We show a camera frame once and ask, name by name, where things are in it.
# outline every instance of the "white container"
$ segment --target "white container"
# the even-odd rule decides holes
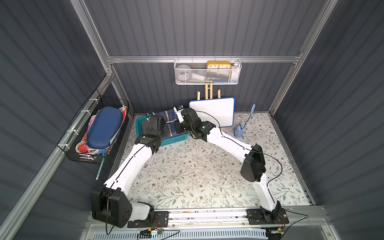
[[[218,59],[231,63],[231,69],[207,69],[207,61],[214,59],[182,58],[175,59],[175,82],[179,85],[238,84],[242,68],[240,59]]]

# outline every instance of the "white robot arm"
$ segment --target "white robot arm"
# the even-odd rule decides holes
[[[175,112],[179,119],[176,122],[179,132],[187,131],[195,139],[213,143],[228,151],[242,163],[240,173],[255,188],[265,219],[268,222],[276,220],[281,205],[268,189],[261,147],[257,144],[251,146],[240,142],[208,121],[201,122],[191,108],[178,111],[175,109]],[[149,118],[149,127],[145,134],[136,139],[131,153],[123,164],[104,183],[104,186],[97,186],[92,190],[91,203],[94,219],[118,227],[123,227],[128,221],[133,220],[152,221],[153,206],[145,203],[130,203],[127,196],[142,166],[159,149],[161,137],[167,134],[165,130],[167,129],[161,116],[154,115]]]

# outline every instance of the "teal plastic basket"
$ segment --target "teal plastic basket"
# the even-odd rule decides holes
[[[147,117],[140,117],[136,120],[136,136],[140,136],[143,133],[143,127],[141,126],[142,121],[146,120]],[[185,133],[182,135],[178,135],[176,137],[171,137],[168,139],[165,139],[161,142],[160,146],[169,145],[176,142],[185,141],[187,137],[189,136],[189,133]]]

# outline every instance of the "mounting plate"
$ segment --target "mounting plate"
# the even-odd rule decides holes
[[[289,223],[287,214],[283,208],[280,209],[279,216],[283,218],[283,221],[284,221],[283,223],[285,224]],[[248,217],[249,225],[281,224],[281,222],[278,219],[273,223],[266,222],[261,209],[247,209],[247,217]]]
[[[159,223],[157,219],[160,220],[160,227],[167,227],[168,226],[168,218],[169,218],[169,212],[168,211],[155,211],[155,221]],[[148,226],[144,221],[135,220],[128,222],[127,225],[128,228],[141,228],[141,227],[152,227],[155,228],[156,224],[155,222],[152,223],[152,225]]]

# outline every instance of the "navy fabric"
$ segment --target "navy fabric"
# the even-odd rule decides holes
[[[109,147],[111,138],[119,130],[122,121],[122,113],[113,107],[103,107],[88,132],[87,145],[94,149]]]
[[[164,119],[165,119],[165,122],[173,121],[173,120],[177,119],[176,113],[175,113],[175,111],[173,109],[169,109],[167,111],[159,112],[156,115],[163,116]],[[170,130],[170,134],[168,134],[167,136],[163,137],[163,140],[179,135],[176,132],[175,122],[167,123],[166,126]]]

